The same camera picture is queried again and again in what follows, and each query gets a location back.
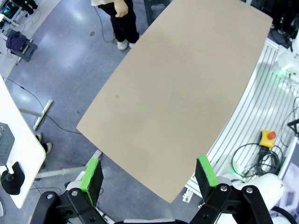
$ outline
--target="cardboard sheet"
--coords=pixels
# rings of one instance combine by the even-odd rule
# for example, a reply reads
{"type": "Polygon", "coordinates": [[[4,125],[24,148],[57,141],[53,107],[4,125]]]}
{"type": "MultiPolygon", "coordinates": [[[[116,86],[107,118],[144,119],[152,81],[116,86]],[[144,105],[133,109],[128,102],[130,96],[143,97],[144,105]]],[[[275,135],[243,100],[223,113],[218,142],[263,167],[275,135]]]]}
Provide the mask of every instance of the cardboard sheet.
{"type": "Polygon", "coordinates": [[[174,0],[109,78],[78,130],[172,202],[234,112],[270,25],[270,17],[239,0],[174,0]]]}

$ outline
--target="green tape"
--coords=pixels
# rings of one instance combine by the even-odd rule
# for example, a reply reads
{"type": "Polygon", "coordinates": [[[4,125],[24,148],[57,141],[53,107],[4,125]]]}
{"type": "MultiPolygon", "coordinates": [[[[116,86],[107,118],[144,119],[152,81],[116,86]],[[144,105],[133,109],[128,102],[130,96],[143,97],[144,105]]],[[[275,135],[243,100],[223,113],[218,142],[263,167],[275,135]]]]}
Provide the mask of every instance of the green tape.
{"type": "Polygon", "coordinates": [[[87,198],[89,199],[89,201],[91,202],[91,204],[93,203],[92,198],[90,196],[90,192],[89,192],[89,185],[90,185],[90,181],[93,177],[93,174],[97,168],[97,165],[99,163],[98,159],[91,159],[87,169],[85,171],[85,174],[82,178],[82,181],[80,183],[80,189],[82,190],[82,192],[87,196],[87,198]]]}
{"type": "Polygon", "coordinates": [[[209,182],[209,185],[211,187],[216,187],[219,184],[219,181],[216,177],[215,172],[213,171],[213,168],[212,168],[209,160],[207,159],[207,157],[205,155],[199,156],[198,160],[206,173],[206,177],[207,177],[207,181],[209,182]]]}

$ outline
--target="white desk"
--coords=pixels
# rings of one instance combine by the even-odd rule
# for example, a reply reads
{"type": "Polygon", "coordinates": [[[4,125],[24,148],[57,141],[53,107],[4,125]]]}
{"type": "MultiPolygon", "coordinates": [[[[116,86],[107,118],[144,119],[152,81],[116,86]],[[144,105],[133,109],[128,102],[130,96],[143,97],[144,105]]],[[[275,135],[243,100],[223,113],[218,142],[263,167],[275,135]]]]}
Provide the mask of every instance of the white desk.
{"type": "MultiPolygon", "coordinates": [[[[2,78],[0,78],[0,122],[9,125],[15,138],[7,166],[11,167],[15,162],[19,162],[25,174],[25,181],[19,195],[11,195],[15,205],[21,208],[46,158],[46,153],[22,117],[2,78]]],[[[0,173],[5,169],[5,167],[0,167],[0,173]]]]}

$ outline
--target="person's hand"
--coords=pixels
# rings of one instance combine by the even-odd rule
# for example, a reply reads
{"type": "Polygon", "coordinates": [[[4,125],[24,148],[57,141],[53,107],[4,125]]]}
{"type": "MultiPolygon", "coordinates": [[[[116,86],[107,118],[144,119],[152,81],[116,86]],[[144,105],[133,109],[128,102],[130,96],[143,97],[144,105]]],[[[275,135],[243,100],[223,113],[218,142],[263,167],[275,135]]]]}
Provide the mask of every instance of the person's hand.
{"type": "Polygon", "coordinates": [[[128,6],[124,0],[114,0],[114,8],[117,12],[117,18],[123,17],[128,14],[128,6]]]}

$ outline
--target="cloth on stool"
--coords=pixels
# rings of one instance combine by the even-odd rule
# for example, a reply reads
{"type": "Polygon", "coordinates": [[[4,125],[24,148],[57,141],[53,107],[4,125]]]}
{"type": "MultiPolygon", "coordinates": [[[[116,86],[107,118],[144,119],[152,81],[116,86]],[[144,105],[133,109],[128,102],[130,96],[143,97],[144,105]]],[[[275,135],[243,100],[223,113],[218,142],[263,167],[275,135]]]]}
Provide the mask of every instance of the cloth on stool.
{"type": "Polygon", "coordinates": [[[6,47],[14,51],[19,51],[20,48],[26,43],[26,40],[26,36],[22,35],[20,32],[15,32],[8,37],[6,41],[6,47]]]}

